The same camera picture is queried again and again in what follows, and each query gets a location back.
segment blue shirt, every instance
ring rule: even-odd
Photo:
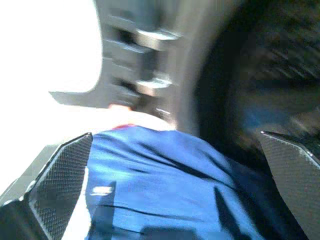
[[[93,136],[88,240],[307,239],[270,176],[178,131]]]

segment white logo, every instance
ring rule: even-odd
[[[112,193],[113,188],[112,186],[95,186],[90,193],[91,196],[107,196],[108,194]]]

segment blue jersey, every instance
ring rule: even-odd
[[[88,240],[304,240],[272,177],[178,131],[93,136]]]

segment gray plastic panel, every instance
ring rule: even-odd
[[[150,80],[155,69],[155,53],[152,49],[119,41],[103,41],[103,47],[112,57],[112,76],[135,84]]]
[[[309,240],[319,240],[320,143],[271,132],[260,141],[284,202]]]

